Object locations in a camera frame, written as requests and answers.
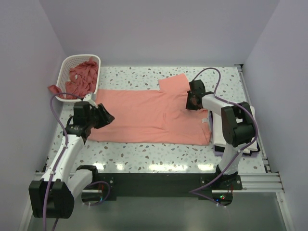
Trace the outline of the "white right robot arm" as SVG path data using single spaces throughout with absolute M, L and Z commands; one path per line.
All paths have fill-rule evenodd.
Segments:
M 226 189 L 231 184 L 231 179 L 238 174 L 238 165 L 244 149 L 257 139 L 256 121 L 249 103 L 230 102 L 216 96 L 211 91 L 207 92 L 201 80 L 193 80 L 189 82 L 189 86 L 186 109 L 207 109 L 213 114 L 221 116 L 222 134 L 226 142 L 222 160 L 216 167 L 214 179 L 192 192 L 212 184 L 220 189 Z

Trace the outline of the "salmon pink t shirt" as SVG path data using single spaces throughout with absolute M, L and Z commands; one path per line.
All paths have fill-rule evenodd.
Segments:
M 209 145 L 208 111 L 186 109 L 187 77 L 180 74 L 158 84 L 158 90 L 99 90 L 96 103 L 102 103 L 115 119 L 92 129 L 89 140 Z

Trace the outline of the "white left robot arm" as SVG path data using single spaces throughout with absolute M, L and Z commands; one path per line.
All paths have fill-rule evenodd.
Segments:
M 74 104 L 73 115 L 62 125 L 60 148 L 44 175 L 29 185 L 29 196 L 36 218 L 69 218 L 75 200 L 85 187 L 96 188 L 100 183 L 96 166 L 79 166 L 73 176 L 71 168 L 92 129 L 103 128 L 114 117 L 100 103 L 79 101 Z

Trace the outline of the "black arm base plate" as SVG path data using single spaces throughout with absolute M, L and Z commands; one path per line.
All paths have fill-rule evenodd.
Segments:
M 118 197 L 198 196 L 229 205 L 233 192 L 243 189 L 239 175 L 192 192 L 215 177 L 215 173 L 100 173 L 96 184 L 84 189 L 81 199 L 94 204 L 102 200 L 115 201 Z

